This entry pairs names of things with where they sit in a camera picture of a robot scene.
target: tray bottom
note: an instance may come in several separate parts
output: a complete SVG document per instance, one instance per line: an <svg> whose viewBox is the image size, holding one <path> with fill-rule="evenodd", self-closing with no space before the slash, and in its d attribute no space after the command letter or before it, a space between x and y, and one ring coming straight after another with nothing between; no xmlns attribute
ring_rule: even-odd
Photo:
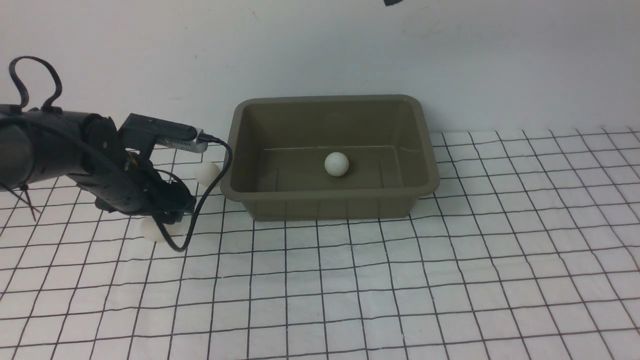
<svg viewBox="0 0 640 360"><path fill-rule="evenodd" d="M349 170L333 177L324 169L324 159L339 151L349 159ZM393 146L309 147L268 149L260 155L257 192L309 190L356 190L403 186Z"/></svg>

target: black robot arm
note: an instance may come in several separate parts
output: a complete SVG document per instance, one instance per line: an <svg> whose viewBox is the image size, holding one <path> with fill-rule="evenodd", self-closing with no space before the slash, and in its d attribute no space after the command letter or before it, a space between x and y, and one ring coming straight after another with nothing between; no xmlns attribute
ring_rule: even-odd
<svg viewBox="0 0 640 360"><path fill-rule="evenodd" d="M29 95L15 64L23 58L45 65L56 83L55 94L40 109L22 110ZM62 85L53 67L39 58L17 58L9 71L21 102L0 105L0 190L26 190L28 184L66 175L96 196L99 209L152 216L174 250L186 249L205 198L230 166L229 146L193 126L131 114L118 130L111 118L54 107ZM156 145L204 152L208 143L222 144L228 151L227 162L196 205L187 186L170 173L173 181L165 181L150 156ZM193 216L179 247L163 224L179 222L184 214Z"/></svg>

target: white wall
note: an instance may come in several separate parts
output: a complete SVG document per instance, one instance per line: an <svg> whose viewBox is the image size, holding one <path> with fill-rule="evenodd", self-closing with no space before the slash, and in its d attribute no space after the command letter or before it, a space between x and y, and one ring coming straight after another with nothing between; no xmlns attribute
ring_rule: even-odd
<svg viewBox="0 0 640 360"><path fill-rule="evenodd" d="M432 130L637 124L638 0L4 0L0 64L58 105L226 138L252 97L412 95ZM45 70L19 66L39 106ZM0 102L17 102L5 70Z"/></svg>

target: plastic tray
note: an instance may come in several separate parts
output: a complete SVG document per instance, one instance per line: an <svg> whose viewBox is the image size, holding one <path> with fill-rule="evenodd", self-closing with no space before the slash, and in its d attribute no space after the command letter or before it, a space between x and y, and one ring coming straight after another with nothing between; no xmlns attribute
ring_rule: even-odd
<svg viewBox="0 0 640 360"><path fill-rule="evenodd" d="M223 195L258 221L401 218L440 184L420 102L405 95L252 99L238 105ZM324 159L349 158L343 177Z"/></svg>

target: white table surface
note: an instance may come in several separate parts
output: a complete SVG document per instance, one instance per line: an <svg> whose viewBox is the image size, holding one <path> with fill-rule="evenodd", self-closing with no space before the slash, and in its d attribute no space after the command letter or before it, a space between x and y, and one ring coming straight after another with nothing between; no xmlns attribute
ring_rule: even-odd
<svg viewBox="0 0 640 360"><path fill-rule="evenodd" d="M216 194L182 254L67 178L36 222L0 193L0 359L638 360L639 130L433 134L408 218L254 223ZM192 191L201 160L154 153Z"/></svg>

